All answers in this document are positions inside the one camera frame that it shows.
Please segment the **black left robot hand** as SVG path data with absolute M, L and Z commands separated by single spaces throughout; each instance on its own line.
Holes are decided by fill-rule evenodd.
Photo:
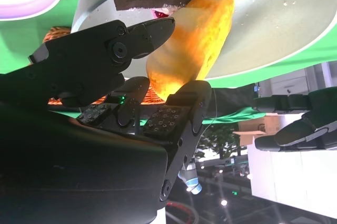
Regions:
M 264 113 L 302 114 L 275 135 L 257 138 L 261 151 L 295 152 L 336 150 L 336 87 L 307 95 L 273 95 L 257 98 L 254 110 Z

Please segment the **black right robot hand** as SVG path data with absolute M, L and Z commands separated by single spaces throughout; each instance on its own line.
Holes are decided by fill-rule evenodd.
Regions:
M 149 80 L 125 80 L 133 59 L 172 35 L 175 20 L 111 21 L 43 43 L 1 75 L 1 223 L 150 223 L 198 144 L 211 98 L 194 80 L 143 130 Z

